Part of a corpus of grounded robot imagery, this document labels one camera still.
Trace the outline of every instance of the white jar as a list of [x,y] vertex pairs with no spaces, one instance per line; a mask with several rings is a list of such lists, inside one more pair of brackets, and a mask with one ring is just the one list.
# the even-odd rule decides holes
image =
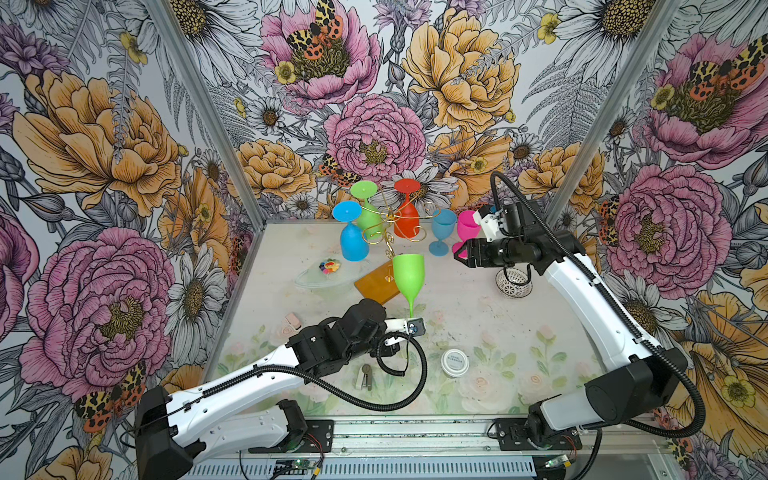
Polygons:
[[450,349],[442,354],[440,366],[447,376],[455,379],[467,373],[469,358],[459,349]]

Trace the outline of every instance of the green goblet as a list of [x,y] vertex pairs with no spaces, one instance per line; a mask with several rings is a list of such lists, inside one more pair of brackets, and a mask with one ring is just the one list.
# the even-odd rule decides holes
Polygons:
[[417,253],[395,255],[392,259],[395,285],[408,300],[410,317],[413,318],[413,302],[424,286],[424,256]]
[[349,192],[353,197],[363,200],[362,213],[357,219],[357,226],[365,233],[368,240],[375,240],[384,233],[382,217],[380,214],[374,213],[378,210],[368,201],[370,197],[376,195],[378,189],[376,184],[370,180],[355,182],[355,184],[352,185],[352,188],[349,189]]

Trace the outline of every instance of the table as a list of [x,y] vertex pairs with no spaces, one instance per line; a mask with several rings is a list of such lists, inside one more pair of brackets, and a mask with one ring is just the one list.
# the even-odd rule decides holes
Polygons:
[[[248,365],[285,343],[295,334],[284,319],[288,313],[295,313],[305,326],[313,325],[328,316],[343,315],[362,299],[351,283],[304,290],[293,282],[305,269],[317,268],[326,256],[344,262],[339,247],[343,227],[336,222],[266,226],[253,268],[242,287],[243,295],[224,333],[220,354],[212,359],[207,379]],[[535,276],[533,290],[525,298],[509,298],[496,287],[497,270],[469,269],[451,256],[434,257],[428,251],[433,240],[430,232],[422,242],[398,238],[395,245],[397,253],[425,256],[425,285],[416,300],[415,315],[423,317],[427,326],[427,334],[418,341],[429,368],[422,394],[396,414],[526,413],[528,404],[583,388],[585,382],[602,374],[578,319],[543,278]],[[445,242],[451,245],[456,241],[454,232]],[[366,259],[369,269],[386,261],[385,247],[372,246]],[[384,307],[389,317],[407,317],[409,313],[402,295]],[[470,361],[469,371],[458,379],[449,378],[440,367],[442,353],[451,348],[464,351]],[[413,390],[419,379],[419,358],[415,352],[411,354],[405,377],[389,376],[373,358],[363,356],[325,380],[370,402],[397,402]],[[402,369],[404,349],[385,361],[392,368]],[[371,391],[353,387],[364,363],[373,370]],[[295,399],[306,416],[373,414],[313,384],[268,399],[252,410],[268,408],[282,398]]]

